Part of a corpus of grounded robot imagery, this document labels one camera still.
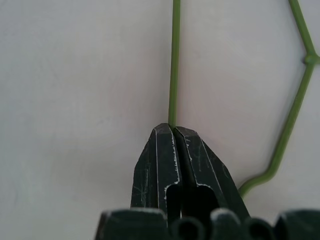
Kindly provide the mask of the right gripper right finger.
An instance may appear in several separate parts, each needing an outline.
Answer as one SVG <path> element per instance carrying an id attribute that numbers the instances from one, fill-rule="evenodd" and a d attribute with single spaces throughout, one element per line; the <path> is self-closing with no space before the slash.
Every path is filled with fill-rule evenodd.
<path id="1" fill-rule="evenodd" d="M 218 208 L 234 212 L 240 220 L 249 212 L 227 167 L 194 130 L 174 129 L 182 174 L 182 213 L 208 220 Z"/>

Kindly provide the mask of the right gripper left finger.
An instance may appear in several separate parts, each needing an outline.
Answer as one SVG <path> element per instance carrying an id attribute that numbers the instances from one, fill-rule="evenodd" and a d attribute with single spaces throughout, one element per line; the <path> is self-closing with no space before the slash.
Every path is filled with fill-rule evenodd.
<path id="1" fill-rule="evenodd" d="M 167 123 L 151 131 L 135 165 L 130 206 L 157 208 L 167 218 L 181 216 L 182 175 L 176 140 Z"/>

